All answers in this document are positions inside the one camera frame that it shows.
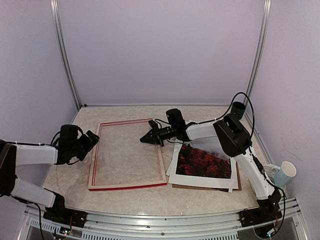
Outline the autumn forest photo print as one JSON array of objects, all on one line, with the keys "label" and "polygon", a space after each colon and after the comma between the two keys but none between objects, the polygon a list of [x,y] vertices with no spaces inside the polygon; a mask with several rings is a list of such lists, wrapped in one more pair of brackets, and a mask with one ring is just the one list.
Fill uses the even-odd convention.
[{"label": "autumn forest photo print", "polygon": [[177,175],[230,179],[231,160],[216,151],[195,148],[183,144],[180,148],[175,173]]}]

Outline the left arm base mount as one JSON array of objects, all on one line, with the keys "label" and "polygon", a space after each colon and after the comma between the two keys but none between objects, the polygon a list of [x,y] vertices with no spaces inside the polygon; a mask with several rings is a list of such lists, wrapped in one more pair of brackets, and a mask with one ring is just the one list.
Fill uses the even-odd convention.
[{"label": "left arm base mount", "polygon": [[88,213],[85,211],[66,208],[63,213],[46,209],[43,218],[70,227],[84,228]]}]

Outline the white mat board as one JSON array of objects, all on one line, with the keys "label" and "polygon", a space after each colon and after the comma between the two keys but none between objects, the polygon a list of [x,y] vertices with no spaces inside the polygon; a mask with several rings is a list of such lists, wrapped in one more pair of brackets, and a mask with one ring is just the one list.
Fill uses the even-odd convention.
[{"label": "white mat board", "polygon": [[226,189],[229,193],[231,193],[233,190],[239,189],[237,165],[236,161],[231,157],[229,157],[231,163],[230,179],[176,174],[179,151],[184,144],[190,144],[194,148],[209,152],[217,152],[224,157],[229,157],[224,153],[217,137],[207,137],[185,143],[176,143],[173,149],[172,160],[166,173],[168,176],[168,182],[170,184],[196,188]]}]

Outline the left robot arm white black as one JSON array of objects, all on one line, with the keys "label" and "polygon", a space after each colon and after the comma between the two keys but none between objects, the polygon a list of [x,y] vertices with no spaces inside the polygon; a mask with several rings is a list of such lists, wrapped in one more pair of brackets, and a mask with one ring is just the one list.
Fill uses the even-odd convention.
[{"label": "left robot arm white black", "polygon": [[18,177],[16,169],[37,165],[74,165],[85,159],[100,138],[92,131],[73,124],[65,124],[54,135],[51,143],[0,142],[0,195],[13,197],[27,203],[44,206],[57,221],[70,218],[65,198]]}]

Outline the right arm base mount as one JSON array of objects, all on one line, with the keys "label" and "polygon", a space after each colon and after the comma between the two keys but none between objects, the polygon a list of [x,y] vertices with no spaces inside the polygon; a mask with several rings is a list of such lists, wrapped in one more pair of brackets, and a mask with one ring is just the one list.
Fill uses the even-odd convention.
[{"label": "right arm base mount", "polygon": [[270,222],[276,218],[280,219],[281,217],[282,213],[279,209],[270,212],[266,208],[258,207],[245,209],[239,212],[240,223],[243,228]]}]

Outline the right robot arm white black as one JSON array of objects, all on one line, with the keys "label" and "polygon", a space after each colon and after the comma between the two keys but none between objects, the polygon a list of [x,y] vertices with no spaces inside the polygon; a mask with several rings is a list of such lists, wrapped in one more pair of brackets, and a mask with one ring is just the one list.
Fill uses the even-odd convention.
[{"label": "right robot arm white black", "polygon": [[161,128],[155,120],[149,120],[151,129],[140,138],[140,142],[163,145],[165,140],[176,138],[183,142],[217,137],[223,152],[236,160],[244,170],[257,197],[258,207],[240,212],[242,220],[266,222],[281,218],[285,209],[280,209],[280,201],[285,200],[284,191],[274,185],[256,157],[251,134],[231,113],[213,120],[186,123],[179,109],[166,112],[168,126]]}]

